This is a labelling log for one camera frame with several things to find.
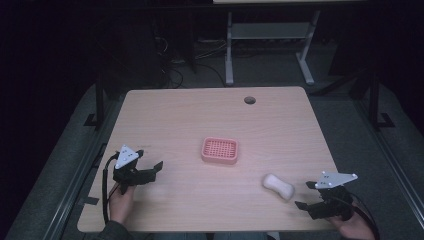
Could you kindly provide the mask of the white soap bar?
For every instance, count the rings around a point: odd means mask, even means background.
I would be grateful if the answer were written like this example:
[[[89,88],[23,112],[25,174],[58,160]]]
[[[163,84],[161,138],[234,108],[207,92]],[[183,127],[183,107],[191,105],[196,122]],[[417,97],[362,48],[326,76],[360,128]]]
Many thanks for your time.
[[[290,200],[295,193],[295,188],[292,184],[287,183],[273,174],[267,174],[262,181],[262,185],[275,193],[282,199]]]

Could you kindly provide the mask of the person's left hand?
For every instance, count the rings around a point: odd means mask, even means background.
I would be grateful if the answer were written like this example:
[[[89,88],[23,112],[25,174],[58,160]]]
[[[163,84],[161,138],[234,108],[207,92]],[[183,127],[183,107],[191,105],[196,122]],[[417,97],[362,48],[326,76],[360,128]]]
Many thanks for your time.
[[[124,225],[132,213],[133,197],[136,187],[129,186],[122,194],[120,186],[116,184],[109,194],[110,219]]]

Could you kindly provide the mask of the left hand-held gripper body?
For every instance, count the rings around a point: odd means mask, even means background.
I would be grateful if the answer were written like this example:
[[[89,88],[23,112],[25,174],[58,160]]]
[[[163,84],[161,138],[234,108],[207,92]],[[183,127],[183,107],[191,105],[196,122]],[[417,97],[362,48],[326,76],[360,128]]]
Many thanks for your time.
[[[114,166],[113,180],[120,185],[120,191],[124,194],[129,186],[145,185],[156,180],[156,174],[146,173],[145,170],[137,170],[138,163],[136,151],[127,145],[121,147],[118,153],[117,163]]]

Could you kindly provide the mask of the pink soap dish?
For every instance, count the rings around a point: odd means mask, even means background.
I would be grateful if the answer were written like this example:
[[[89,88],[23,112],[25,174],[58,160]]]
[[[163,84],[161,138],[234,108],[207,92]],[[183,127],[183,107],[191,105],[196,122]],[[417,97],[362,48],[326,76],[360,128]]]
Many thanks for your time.
[[[234,139],[207,137],[203,141],[204,162],[233,165],[238,160],[238,142]]]

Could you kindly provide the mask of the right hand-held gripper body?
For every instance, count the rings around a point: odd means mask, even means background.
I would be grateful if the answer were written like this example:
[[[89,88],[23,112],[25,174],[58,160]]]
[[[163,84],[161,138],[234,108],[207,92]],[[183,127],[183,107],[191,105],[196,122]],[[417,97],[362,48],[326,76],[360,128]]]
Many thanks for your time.
[[[323,171],[317,181],[315,190],[320,193],[322,202],[310,205],[309,215],[312,219],[324,219],[341,216],[343,221],[349,220],[352,213],[353,198],[344,187],[345,183],[354,181],[358,176],[354,173],[337,173]]]

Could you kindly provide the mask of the black metal stand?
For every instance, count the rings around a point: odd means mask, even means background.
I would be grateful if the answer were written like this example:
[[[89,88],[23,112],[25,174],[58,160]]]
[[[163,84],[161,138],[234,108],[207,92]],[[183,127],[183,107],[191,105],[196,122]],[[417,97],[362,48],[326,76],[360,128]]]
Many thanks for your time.
[[[394,122],[387,113],[379,112],[380,84],[375,73],[372,73],[369,80],[369,105],[368,120],[372,127],[379,131],[381,128],[393,128]]]
[[[95,82],[95,107],[95,112],[87,116],[84,125],[99,130],[105,119],[104,78],[102,75],[99,75]]]

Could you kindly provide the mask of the person's right hand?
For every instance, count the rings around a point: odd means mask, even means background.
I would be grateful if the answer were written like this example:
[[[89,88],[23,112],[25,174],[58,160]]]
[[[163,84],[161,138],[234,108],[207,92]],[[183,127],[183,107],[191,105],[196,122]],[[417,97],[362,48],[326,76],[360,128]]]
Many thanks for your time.
[[[375,240],[372,230],[369,228],[366,221],[357,213],[354,213],[347,221],[343,221],[340,216],[327,218],[327,221],[347,239]]]

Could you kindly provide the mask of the white metal stand frame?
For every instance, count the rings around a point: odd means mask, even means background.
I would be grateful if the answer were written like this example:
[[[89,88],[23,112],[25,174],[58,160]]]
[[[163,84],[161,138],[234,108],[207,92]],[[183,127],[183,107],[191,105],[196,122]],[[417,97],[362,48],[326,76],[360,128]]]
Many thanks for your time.
[[[312,43],[320,11],[314,12],[309,22],[294,23],[234,23],[232,13],[227,16],[225,84],[234,84],[232,43],[234,40],[303,40],[304,46],[296,53],[296,59],[307,85],[315,81],[307,63],[307,54]]]

